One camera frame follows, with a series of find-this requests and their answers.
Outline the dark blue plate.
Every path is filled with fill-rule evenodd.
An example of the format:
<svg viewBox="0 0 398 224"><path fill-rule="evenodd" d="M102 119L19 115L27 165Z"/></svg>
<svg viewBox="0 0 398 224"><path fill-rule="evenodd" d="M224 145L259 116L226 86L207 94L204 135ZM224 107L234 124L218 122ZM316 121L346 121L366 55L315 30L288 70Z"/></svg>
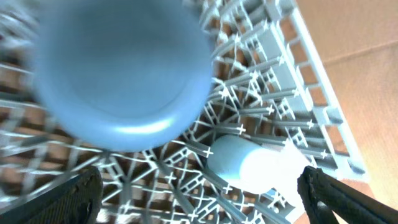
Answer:
<svg viewBox="0 0 398 224"><path fill-rule="evenodd" d="M179 137L201 114L211 47L181 1L47 1L39 19L35 94L71 136L138 152Z"/></svg>

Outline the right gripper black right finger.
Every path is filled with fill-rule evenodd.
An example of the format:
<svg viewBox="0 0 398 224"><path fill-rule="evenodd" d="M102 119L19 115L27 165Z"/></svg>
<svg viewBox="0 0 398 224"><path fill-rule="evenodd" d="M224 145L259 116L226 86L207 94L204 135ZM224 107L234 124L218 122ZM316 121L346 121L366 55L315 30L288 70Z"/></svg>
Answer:
<svg viewBox="0 0 398 224"><path fill-rule="evenodd" d="M337 215L347 223L397 223L397 210L336 180L321 169L306 166L297 183L311 224L338 223Z"/></svg>

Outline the small blue white cup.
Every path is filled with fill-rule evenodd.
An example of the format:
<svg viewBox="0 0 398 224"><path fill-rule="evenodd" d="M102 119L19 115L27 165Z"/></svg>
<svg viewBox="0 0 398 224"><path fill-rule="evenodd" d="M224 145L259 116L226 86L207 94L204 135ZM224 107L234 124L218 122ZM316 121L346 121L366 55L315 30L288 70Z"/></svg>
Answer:
<svg viewBox="0 0 398 224"><path fill-rule="evenodd" d="M275 188L282 194L297 193L297 179L310 163L285 140L282 144L257 144L225 135L211 145L207 168L229 185L252 194Z"/></svg>

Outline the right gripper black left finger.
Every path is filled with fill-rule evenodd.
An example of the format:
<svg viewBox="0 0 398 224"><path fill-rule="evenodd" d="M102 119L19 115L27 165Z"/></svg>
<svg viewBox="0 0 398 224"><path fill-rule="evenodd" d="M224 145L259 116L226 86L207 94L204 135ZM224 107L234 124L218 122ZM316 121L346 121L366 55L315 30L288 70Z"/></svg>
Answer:
<svg viewBox="0 0 398 224"><path fill-rule="evenodd" d="M1 214L1 223L95 223L101 209L103 181L97 168Z"/></svg>

